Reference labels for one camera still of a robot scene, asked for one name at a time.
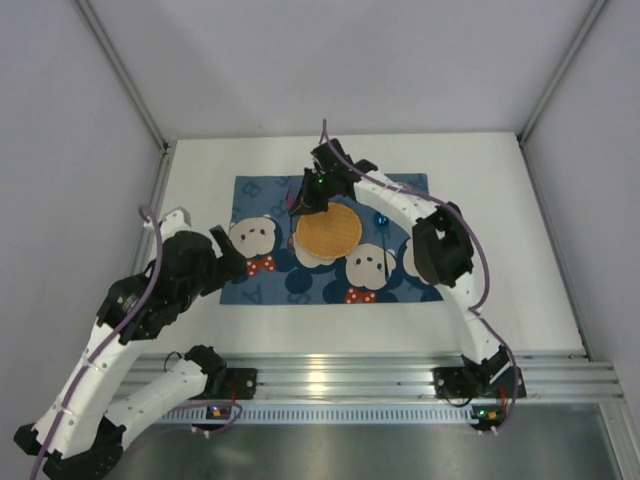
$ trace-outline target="white wall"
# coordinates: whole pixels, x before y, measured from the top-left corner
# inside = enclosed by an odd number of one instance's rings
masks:
[[[640,2],[605,12],[530,141],[597,351],[640,425]]]
[[[170,138],[518,131],[592,0],[94,0]]]
[[[4,2],[0,45],[0,476],[24,479],[13,433],[126,274],[158,154],[71,2]]]

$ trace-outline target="gray floor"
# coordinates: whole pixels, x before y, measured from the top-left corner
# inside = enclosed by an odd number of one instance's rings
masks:
[[[498,437],[458,426],[238,426],[205,440],[154,427],[109,480],[499,480],[619,477],[598,410],[518,408]]]

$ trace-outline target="robotic arm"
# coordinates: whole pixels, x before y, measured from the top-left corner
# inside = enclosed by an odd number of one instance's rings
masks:
[[[377,210],[413,238],[416,269],[447,303],[462,350],[464,367],[434,371],[438,395],[447,400],[478,398],[495,394],[499,387],[513,389],[513,372],[506,374],[512,368],[508,352],[481,320],[480,310],[473,309],[479,299],[472,277],[473,246],[464,226],[450,211],[460,213],[460,209],[451,202],[450,208],[443,208],[402,193],[404,187],[371,162],[354,164],[337,139],[319,145],[311,154],[314,169],[305,168],[290,215],[326,211],[330,198],[343,195]]]
[[[145,227],[153,228],[148,221]],[[189,215],[182,209],[164,217],[160,232],[163,262],[138,314],[95,355],[141,299],[155,260],[145,273],[111,286],[89,343],[54,404],[35,424],[24,425],[15,434],[15,442],[29,455],[38,455],[44,445],[44,472],[51,479],[103,478],[149,425],[192,397],[215,395],[222,385],[225,361],[213,348],[200,345],[170,372],[112,402],[132,364],[165,326],[175,322],[196,297],[220,289],[246,270],[245,258],[220,226],[210,231],[222,253],[217,256],[212,240],[191,230]]]

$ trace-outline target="cable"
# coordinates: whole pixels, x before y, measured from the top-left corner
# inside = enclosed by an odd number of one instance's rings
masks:
[[[209,436],[211,436],[211,435],[219,435],[220,433],[223,433],[223,432],[229,430],[229,428],[231,428],[231,426],[233,424],[235,424],[240,419],[240,417],[242,416],[242,412],[244,411],[244,409],[242,408],[242,405],[240,405],[239,403],[237,403],[237,402],[235,402],[233,400],[232,401],[217,400],[215,402],[206,403],[206,404],[200,403],[200,404],[180,406],[180,407],[174,408],[171,411],[175,412],[177,410],[188,410],[188,409],[191,409],[191,408],[200,408],[200,407],[210,408],[210,407],[221,407],[221,406],[232,406],[232,407],[235,407],[238,411],[233,416],[233,418],[231,420],[229,420],[227,423],[225,423],[221,428],[219,428],[217,430],[209,431]],[[133,448],[129,448],[128,452],[129,452],[130,455],[134,454],[134,453],[138,453],[141,450],[143,450],[146,447],[148,447],[149,444],[155,442],[158,438],[166,435],[167,433],[175,432],[175,431],[178,431],[178,430],[192,430],[192,427],[179,426],[179,427],[167,428],[167,429],[159,432],[158,434],[152,436],[151,438],[145,440],[141,445],[135,446]]]
[[[180,352],[171,352],[169,355],[167,355],[167,358],[164,359],[164,365],[162,367],[162,369],[164,370],[164,373],[167,373],[167,362],[169,361],[171,356],[174,354],[178,355],[178,358],[182,359],[182,354]]]
[[[338,152],[338,150],[333,146],[333,144],[329,141],[330,137],[329,137],[329,132],[327,130],[327,119],[324,118],[322,120],[322,133],[320,135],[320,143],[322,143],[322,140],[326,140],[327,141],[327,146],[329,147],[329,150],[331,150],[331,153],[333,153],[335,155],[335,157],[340,161],[340,163],[342,163],[345,167],[347,167],[349,170],[351,170],[352,172],[356,173],[360,178],[363,178],[379,187],[382,188],[386,188],[387,186],[380,182],[379,180],[372,178],[370,176],[368,176],[366,173],[360,171],[355,165],[349,163],[341,154],[340,152]],[[471,228],[471,226],[466,222],[466,220],[464,218],[462,218],[462,215],[455,209],[453,208],[451,205],[449,205],[448,203],[446,203],[443,200],[440,200],[439,198],[433,197],[431,195],[429,195],[426,192],[420,192],[417,190],[409,190],[407,188],[398,188],[397,189],[398,193],[404,193],[406,195],[413,195],[416,197],[420,197],[423,200],[426,200],[428,202],[433,202],[436,205],[444,208],[447,212],[449,212],[451,215],[453,215],[453,217],[462,225],[462,227],[465,229],[465,231],[467,232],[467,234],[469,235],[469,238],[471,238],[471,241],[473,242],[473,244],[476,247],[476,251],[478,252],[478,256],[480,257],[480,263],[482,264],[482,271],[483,271],[483,276],[484,276],[484,289],[482,291],[482,295],[480,296],[480,300],[478,300],[478,302],[475,305],[472,305],[471,307],[469,307],[469,311],[472,312],[474,315],[476,315],[476,317],[478,318],[478,320],[480,320],[480,322],[482,322],[482,324],[485,326],[485,328],[489,331],[489,333],[498,341],[498,343],[500,343],[500,345],[502,345],[505,349],[505,351],[507,352],[507,356],[509,357],[509,361],[511,362],[511,366],[513,368],[513,377],[514,377],[514,387],[513,387],[513,397],[511,400],[511,407],[509,408],[505,420],[504,422],[502,422],[502,424],[500,425],[499,428],[496,429],[496,431],[502,430],[502,427],[504,427],[504,425],[506,425],[507,421],[509,420],[509,418],[512,415],[513,412],[513,408],[515,407],[516,404],[516,399],[518,397],[518,387],[519,387],[519,383],[520,383],[520,374],[518,372],[518,365],[516,362],[516,357],[513,354],[513,351],[511,350],[511,347],[509,347],[509,345],[507,344],[507,342],[505,342],[505,340],[498,334],[498,332],[496,332],[491,325],[489,325],[489,322],[487,322],[487,320],[480,314],[480,307],[482,305],[485,304],[485,302],[487,301],[487,298],[489,297],[489,290],[491,288],[491,276],[489,274],[489,262],[487,260],[487,256],[484,252],[484,249],[482,248],[482,245],[480,244],[480,240],[478,239],[477,235],[475,234],[475,232],[473,231],[473,229]]]
[[[162,234],[160,232],[160,225],[158,224],[158,220],[156,219],[154,213],[151,211],[151,208],[148,207],[147,205],[141,205],[138,208],[138,213],[144,220],[148,219],[151,221],[151,224],[153,225],[153,230],[155,233],[155,238],[156,238],[157,253],[156,253],[155,266],[151,274],[151,279],[149,280],[149,284],[147,285],[147,288],[145,289],[144,293],[142,294],[142,296],[140,297],[136,305],[131,310],[129,310],[129,313],[127,313],[125,318],[118,324],[118,326],[102,341],[102,343],[100,343],[100,345],[98,345],[98,347],[93,351],[93,353],[89,355],[89,358],[87,359],[88,364],[92,364],[95,361],[95,359],[104,351],[104,349],[107,348],[107,346],[113,341],[113,339],[116,338],[116,336],[118,336],[120,332],[122,332],[122,330],[124,330],[129,323],[131,323],[131,321],[136,317],[136,315],[138,315],[142,307],[145,305],[145,303],[147,303],[147,300],[149,300],[149,297],[151,296],[151,293],[153,292],[153,289],[156,286],[156,283],[158,282],[158,277],[160,276],[160,266],[162,265]],[[36,478],[38,477],[38,472],[40,471],[40,467],[42,466],[42,462],[44,461],[44,456],[49,450],[49,446],[51,445],[51,442],[53,441],[53,438],[57,433],[58,428],[60,427],[60,423],[62,422],[62,417],[64,416],[65,410],[67,409],[69,402],[73,398],[73,394],[77,390],[78,385],[80,385],[80,382],[84,378],[84,375],[87,373],[88,369],[89,369],[88,365],[82,366],[80,370],[78,370],[78,373],[76,374],[76,376],[71,381],[71,384],[67,389],[67,393],[65,394],[64,398],[62,399],[62,402],[60,403],[60,409],[58,410],[58,413],[53,419],[53,422],[51,423],[51,427],[49,428],[49,432],[47,433],[47,436],[45,437],[44,442],[42,442],[40,451],[38,452],[35,462],[33,463],[33,468],[31,469],[31,475],[29,475],[29,480],[36,480]]]

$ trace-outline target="yellow circular object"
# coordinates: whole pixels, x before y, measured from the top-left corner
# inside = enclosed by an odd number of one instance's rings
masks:
[[[298,243],[314,257],[332,260],[344,257],[358,246],[362,223],[352,209],[329,203],[329,210],[305,215],[296,228]]]

